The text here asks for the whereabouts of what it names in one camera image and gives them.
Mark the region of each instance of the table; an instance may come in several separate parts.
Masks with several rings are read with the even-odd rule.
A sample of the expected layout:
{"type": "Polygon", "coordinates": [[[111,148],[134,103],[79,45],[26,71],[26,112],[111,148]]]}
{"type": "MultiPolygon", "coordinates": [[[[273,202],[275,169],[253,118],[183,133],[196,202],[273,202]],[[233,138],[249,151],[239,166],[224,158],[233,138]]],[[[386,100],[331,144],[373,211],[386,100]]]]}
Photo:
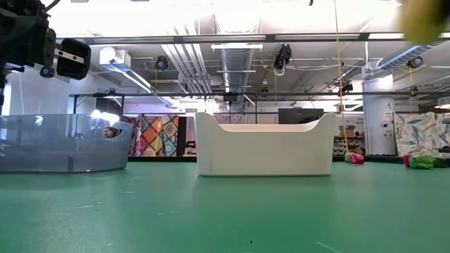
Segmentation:
{"type": "Polygon", "coordinates": [[[450,252],[450,169],[206,178],[196,163],[0,176],[0,252],[450,252]]]}

